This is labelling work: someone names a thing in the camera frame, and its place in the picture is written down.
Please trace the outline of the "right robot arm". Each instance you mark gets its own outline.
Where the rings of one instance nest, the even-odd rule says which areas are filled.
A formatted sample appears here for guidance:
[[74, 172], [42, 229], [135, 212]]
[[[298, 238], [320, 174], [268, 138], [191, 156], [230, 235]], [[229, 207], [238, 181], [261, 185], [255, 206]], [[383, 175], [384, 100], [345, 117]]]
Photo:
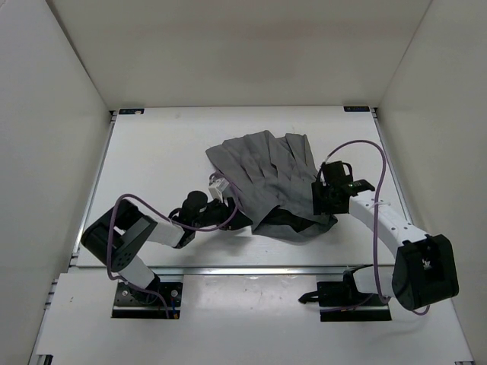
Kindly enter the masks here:
[[312, 184], [314, 213], [349, 214], [369, 228], [373, 248], [383, 243], [394, 258], [392, 267], [377, 262], [347, 269], [340, 282], [303, 295], [301, 303], [331, 301], [331, 309], [351, 310], [372, 297], [396, 299], [418, 312], [458, 295], [460, 287], [450, 240], [432, 236], [408, 222], [382, 201], [379, 189], [354, 179], [349, 163], [322, 163]]

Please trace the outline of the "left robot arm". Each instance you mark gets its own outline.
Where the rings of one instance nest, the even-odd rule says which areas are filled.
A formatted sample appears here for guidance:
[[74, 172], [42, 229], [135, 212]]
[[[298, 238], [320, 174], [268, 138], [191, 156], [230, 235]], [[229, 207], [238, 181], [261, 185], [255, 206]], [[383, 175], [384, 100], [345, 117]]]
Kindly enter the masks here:
[[129, 286], [143, 303], [155, 300], [160, 279], [138, 257], [148, 241], [182, 249], [198, 232], [240, 230], [252, 224], [230, 197], [209, 201], [201, 191], [192, 191], [166, 217], [133, 194], [119, 197], [81, 237], [81, 244], [107, 268], [112, 280]]

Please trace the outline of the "grey pleated skirt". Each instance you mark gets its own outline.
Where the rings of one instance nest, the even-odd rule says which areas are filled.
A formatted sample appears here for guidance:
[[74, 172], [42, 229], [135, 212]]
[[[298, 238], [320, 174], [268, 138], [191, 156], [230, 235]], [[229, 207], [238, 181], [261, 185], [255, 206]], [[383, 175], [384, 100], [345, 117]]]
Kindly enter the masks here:
[[275, 137], [265, 130], [225, 140], [206, 150], [214, 168], [236, 186], [241, 210], [254, 235], [302, 244], [338, 222], [314, 214], [312, 183], [317, 178], [306, 135]]

